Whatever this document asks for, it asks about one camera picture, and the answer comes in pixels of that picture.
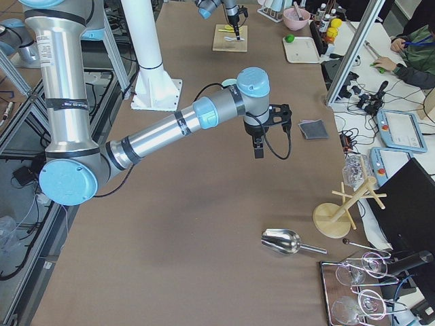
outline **round wooden base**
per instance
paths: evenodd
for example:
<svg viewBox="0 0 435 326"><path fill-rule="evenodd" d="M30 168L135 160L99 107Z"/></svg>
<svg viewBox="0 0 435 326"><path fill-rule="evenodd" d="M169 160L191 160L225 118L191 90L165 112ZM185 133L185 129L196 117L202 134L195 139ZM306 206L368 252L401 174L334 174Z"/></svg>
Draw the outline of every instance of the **round wooden base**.
<svg viewBox="0 0 435 326"><path fill-rule="evenodd" d="M348 234L351 229L351 222L346 214L343 214L337 221L331 222L331 217L339 208L339 205L325 202L317 206L314 210L313 221L315 227L329 238L342 238Z"/></svg>

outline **pink bowl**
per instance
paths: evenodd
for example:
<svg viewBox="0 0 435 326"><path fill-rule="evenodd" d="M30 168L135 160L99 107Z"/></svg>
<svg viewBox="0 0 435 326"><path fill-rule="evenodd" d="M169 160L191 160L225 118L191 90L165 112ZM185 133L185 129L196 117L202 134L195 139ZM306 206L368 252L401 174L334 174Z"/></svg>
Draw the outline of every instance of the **pink bowl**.
<svg viewBox="0 0 435 326"><path fill-rule="evenodd" d="M299 31L300 29L303 29L305 25L308 24L308 21L311 17L311 14L303 9L300 9L300 13L302 14L302 17L304 20L299 20L298 15L296 13L296 10L291 7L287 8L283 12L283 20L286 27L291 31Z"/></svg>

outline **hand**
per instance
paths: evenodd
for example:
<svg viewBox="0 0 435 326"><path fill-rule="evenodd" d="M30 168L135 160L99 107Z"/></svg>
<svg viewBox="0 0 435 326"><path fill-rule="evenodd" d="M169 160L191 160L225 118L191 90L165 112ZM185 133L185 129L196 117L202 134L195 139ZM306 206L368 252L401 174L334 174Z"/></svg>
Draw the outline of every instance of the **hand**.
<svg viewBox="0 0 435 326"><path fill-rule="evenodd" d="M404 39L395 39L389 48L394 52L403 51L405 49L405 42Z"/></svg>
<svg viewBox="0 0 435 326"><path fill-rule="evenodd" d="M392 59L387 58L386 56L382 56L376 59L373 62L373 65L378 68L384 68L387 71L393 71L397 67L397 64L394 63Z"/></svg>

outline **white plate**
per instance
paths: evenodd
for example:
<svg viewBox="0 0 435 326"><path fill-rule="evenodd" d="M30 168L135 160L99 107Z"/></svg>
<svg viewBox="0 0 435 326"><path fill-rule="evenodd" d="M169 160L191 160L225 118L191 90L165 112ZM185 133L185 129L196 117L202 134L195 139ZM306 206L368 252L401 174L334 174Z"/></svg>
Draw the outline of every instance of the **white plate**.
<svg viewBox="0 0 435 326"><path fill-rule="evenodd" d="M287 43L283 37L285 56L290 63L319 63L320 57L311 37L295 37Z"/></svg>

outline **black monitor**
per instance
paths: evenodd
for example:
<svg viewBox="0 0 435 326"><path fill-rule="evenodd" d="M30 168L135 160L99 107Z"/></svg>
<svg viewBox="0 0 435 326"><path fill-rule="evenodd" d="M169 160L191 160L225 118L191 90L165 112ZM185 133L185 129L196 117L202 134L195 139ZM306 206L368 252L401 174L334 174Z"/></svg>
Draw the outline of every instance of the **black monitor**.
<svg viewBox="0 0 435 326"><path fill-rule="evenodd" d="M394 253L410 255L427 250L435 255L435 181L415 158L382 185L378 194L385 209L369 205ZM418 288L435 310L435 261L409 270Z"/></svg>

